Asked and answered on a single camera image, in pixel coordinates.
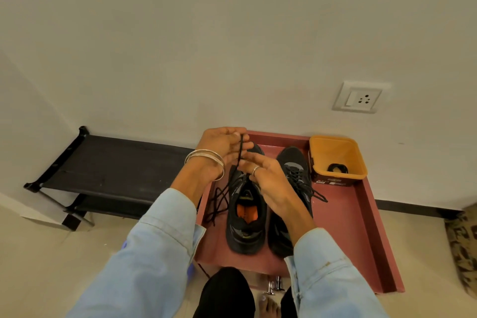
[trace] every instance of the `sneaker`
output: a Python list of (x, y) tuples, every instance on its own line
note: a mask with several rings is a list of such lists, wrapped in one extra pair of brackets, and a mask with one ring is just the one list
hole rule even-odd
[[(288, 182), (306, 206), (310, 215), (313, 216), (312, 196), (324, 202), (328, 202), (328, 200), (319, 192), (313, 190), (306, 157), (301, 153), (299, 148), (290, 146), (280, 152), (277, 156), (277, 161), (280, 163)], [(293, 245), (287, 226), (282, 218), (273, 212), (270, 217), (268, 243), (270, 250), (275, 255), (282, 258), (293, 255)]]
[[(248, 151), (264, 154), (258, 145)], [(260, 194), (260, 188), (246, 173), (232, 167), (229, 196), (229, 214), (225, 231), (227, 244), (236, 253), (256, 254), (265, 243), (267, 219), (267, 204)]]

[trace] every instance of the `black shoelace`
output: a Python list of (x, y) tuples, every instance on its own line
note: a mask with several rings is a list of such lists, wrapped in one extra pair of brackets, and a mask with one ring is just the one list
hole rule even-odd
[[(232, 167), (230, 167), (231, 169), (234, 169), (233, 172), (232, 171), (230, 172), (230, 175), (229, 175), (230, 178), (232, 178), (234, 176), (235, 171), (237, 170), (237, 167), (239, 165), (240, 159), (242, 157), (242, 145), (243, 145), (243, 136), (241, 135), (240, 136), (240, 149), (238, 151), (239, 155), (238, 155), (238, 159), (237, 159), (237, 165), (232, 165)], [(227, 182), (227, 185), (225, 185), (223, 189), (220, 189), (219, 187), (215, 188), (214, 197), (210, 200), (214, 204), (214, 209), (212, 210), (211, 213), (208, 213), (206, 215), (206, 218), (205, 218), (206, 223), (212, 222), (212, 224), (215, 226), (215, 218), (217, 217), (217, 215), (219, 215), (220, 213), (224, 213), (225, 211), (227, 211), (229, 209), (229, 200), (227, 199), (227, 194), (229, 193), (230, 182), (231, 182), (231, 180), (229, 180)], [(225, 203), (226, 203), (227, 207), (219, 210), (220, 204), (222, 204), (222, 201), (224, 201), (224, 200), (225, 200)]]
[(295, 191), (302, 191), (305, 192), (311, 199), (312, 196), (316, 197), (317, 199), (328, 202), (326, 197), (321, 195), (318, 191), (312, 188), (311, 184), (308, 184), (303, 181), (303, 170), (300, 170), (296, 167), (289, 167), (285, 165), (285, 170), (287, 171), (286, 176), (288, 182), (293, 187)]

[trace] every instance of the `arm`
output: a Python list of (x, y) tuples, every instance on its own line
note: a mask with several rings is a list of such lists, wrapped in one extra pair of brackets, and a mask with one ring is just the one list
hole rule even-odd
[(246, 152), (239, 170), (252, 173), (268, 206), (288, 228), (293, 256), (285, 258), (293, 300), (300, 318), (387, 317), (366, 280), (305, 205), (275, 159)]
[[(199, 149), (216, 151), (227, 164), (238, 157), (244, 128), (204, 132)], [(246, 142), (243, 149), (253, 147)], [(187, 268), (205, 228), (195, 225), (206, 186), (222, 171), (213, 160), (193, 157), (129, 232), (127, 246), (111, 257), (67, 318), (171, 318), (187, 284)]]

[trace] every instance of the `denim sleeve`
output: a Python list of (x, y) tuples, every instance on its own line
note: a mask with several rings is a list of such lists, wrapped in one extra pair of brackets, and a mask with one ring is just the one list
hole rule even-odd
[(187, 268), (205, 228), (196, 208), (167, 189), (129, 232), (67, 318), (172, 318), (184, 298)]
[(306, 233), (285, 259), (298, 317), (387, 317), (366, 280), (333, 238)]

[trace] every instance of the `white switch plate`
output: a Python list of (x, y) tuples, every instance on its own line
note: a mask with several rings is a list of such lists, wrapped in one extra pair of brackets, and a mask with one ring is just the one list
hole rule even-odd
[(344, 81), (333, 110), (376, 113), (389, 97), (390, 83)]

